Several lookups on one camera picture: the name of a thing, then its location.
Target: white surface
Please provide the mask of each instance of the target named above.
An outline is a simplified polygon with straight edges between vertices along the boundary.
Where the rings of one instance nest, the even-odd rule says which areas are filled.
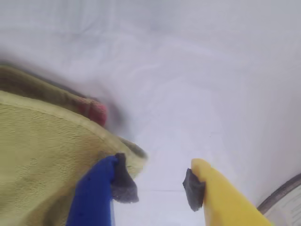
[[[149,153],[118,225],[203,225],[182,188],[194,157],[254,204],[301,172],[300,1],[0,3],[1,59],[104,101]]]

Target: towel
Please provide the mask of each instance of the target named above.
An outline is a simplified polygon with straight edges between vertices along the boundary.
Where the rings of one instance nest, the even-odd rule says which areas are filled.
[[[76,183],[100,159],[124,153],[132,177],[146,162],[76,110],[11,90],[0,91],[0,128],[1,226],[64,226]]]
[[[0,65],[0,90],[66,108],[101,126],[104,126],[107,118],[102,103],[80,97],[9,65]]]

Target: yellow plastic piece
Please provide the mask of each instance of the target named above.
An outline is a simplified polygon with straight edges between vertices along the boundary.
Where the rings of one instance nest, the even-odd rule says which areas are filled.
[[[271,226],[272,224],[211,165],[193,159],[191,170],[206,182],[203,201],[206,226]]]

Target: green towel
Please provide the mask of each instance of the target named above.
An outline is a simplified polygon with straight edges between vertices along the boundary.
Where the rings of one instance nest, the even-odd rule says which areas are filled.
[[[0,91],[1,226],[64,226],[76,183],[105,156],[125,153],[130,175],[141,171],[146,155],[135,144],[24,96]]]

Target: blue plastic piece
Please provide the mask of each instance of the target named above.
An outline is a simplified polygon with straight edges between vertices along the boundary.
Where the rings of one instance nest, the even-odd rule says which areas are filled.
[[[111,226],[111,181],[117,161],[115,156],[100,160],[79,181],[66,226]]]

